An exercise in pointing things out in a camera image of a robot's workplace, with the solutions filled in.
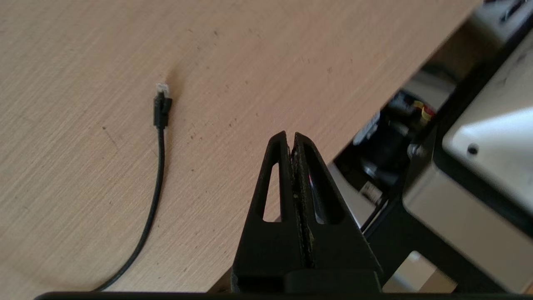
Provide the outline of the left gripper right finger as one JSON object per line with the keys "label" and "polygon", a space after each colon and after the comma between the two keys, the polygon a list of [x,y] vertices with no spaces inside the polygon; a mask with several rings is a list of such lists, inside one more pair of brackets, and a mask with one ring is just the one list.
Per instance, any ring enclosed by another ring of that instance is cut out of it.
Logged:
{"label": "left gripper right finger", "polygon": [[316,145],[301,133],[295,134],[295,206],[305,266],[381,270]]}

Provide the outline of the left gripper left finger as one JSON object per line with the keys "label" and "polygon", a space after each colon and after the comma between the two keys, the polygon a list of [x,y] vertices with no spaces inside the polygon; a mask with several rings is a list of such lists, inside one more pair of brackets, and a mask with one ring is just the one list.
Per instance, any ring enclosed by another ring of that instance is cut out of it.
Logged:
{"label": "left gripper left finger", "polygon": [[[232,266],[238,292],[305,292],[308,269],[308,169],[298,156],[300,133],[289,149],[287,134],[272,136]],[[264,220],[272,168],[278,165],[280,222]]]}

